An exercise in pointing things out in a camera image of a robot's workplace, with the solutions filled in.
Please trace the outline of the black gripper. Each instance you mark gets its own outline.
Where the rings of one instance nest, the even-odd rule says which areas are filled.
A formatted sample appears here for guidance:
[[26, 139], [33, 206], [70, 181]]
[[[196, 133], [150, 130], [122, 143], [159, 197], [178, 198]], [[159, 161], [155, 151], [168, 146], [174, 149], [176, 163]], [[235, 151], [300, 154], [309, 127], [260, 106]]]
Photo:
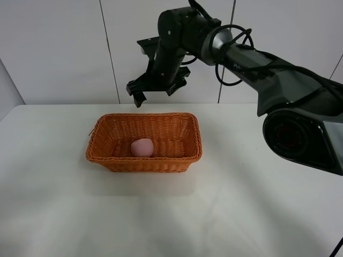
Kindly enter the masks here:
[[185, 56], [184, 49], [167, 48], [159, 40], [155, 57], [149, 59], [145, 73], [126, 86], [129, 95], [133, 95], [137, 108], [146, 101], [143, 92], [166, 92], [168, 96], [172, 96], [187, 84], [186, 77], [190, 75], [190, 70], [181, 66]]

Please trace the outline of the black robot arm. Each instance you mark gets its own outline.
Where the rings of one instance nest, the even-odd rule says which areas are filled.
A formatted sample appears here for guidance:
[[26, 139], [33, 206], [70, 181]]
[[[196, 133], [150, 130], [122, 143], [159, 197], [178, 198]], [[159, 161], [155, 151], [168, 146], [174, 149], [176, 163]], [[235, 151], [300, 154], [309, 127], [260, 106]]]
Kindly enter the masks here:
[[263, 136], [278, 156], [342, 175], [342, 84], [257, 50], [251, 30], [223, 25], [197, 2], [160, 14], [157, 37], [139, 41], [149, 58], [146, 72], [126, 89], [137, 107], [145, 92], [172, 95], [190, 74], [184, 57], [223, 66], [258, 94]]

